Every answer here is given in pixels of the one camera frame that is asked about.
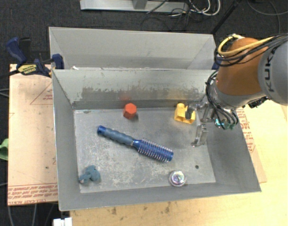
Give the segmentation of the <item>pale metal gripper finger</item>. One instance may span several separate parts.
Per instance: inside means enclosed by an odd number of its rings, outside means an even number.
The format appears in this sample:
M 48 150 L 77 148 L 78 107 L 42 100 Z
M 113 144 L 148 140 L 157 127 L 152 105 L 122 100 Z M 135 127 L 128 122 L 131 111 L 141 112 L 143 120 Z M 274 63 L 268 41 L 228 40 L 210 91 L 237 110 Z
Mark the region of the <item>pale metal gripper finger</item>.
M 195 134 L 195 139 L 191 143 L 192 147 L 198 147 L 200 146 L 200 138 L 201 138 L 201 132 L 202 132 L 202 126 L 198 125 L 196 128 L 196 134 Z
M 201 144 L 205 145 L 208 137 L 208 129 L 206 125 L 202 125 Z

